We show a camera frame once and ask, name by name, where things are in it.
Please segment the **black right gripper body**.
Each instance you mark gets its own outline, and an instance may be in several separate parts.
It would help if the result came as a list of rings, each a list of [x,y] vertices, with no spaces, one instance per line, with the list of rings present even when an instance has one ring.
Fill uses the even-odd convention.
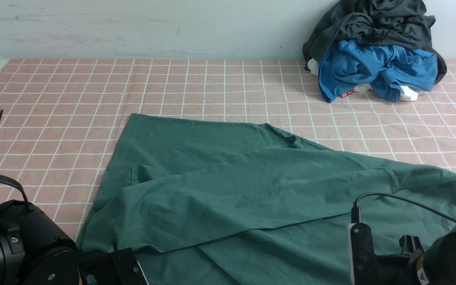
[[[377,255],[379,285],[420,285],[416,270],[418,258],[425,252],[418,236],[403,235],[400,254]]]

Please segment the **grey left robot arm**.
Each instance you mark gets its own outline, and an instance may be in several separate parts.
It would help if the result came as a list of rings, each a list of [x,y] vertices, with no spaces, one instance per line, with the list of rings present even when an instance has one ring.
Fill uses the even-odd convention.
[[[88,258],[40,208],[0,204],[0,285],[147,285],[132,249]]]

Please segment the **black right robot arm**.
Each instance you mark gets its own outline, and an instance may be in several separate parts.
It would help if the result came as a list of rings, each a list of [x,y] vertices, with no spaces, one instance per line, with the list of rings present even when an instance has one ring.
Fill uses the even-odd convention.
[[[405,263],[398,263],[396,255],[383,260],[395,271],[380,274],[379,285],[456,285],[456,226]]]

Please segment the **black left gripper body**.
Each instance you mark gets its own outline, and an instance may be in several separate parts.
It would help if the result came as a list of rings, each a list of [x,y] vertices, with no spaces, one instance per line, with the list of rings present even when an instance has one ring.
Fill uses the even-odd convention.
[[[148,285],[132,248],[92,254],[79,267],[80,285]]]

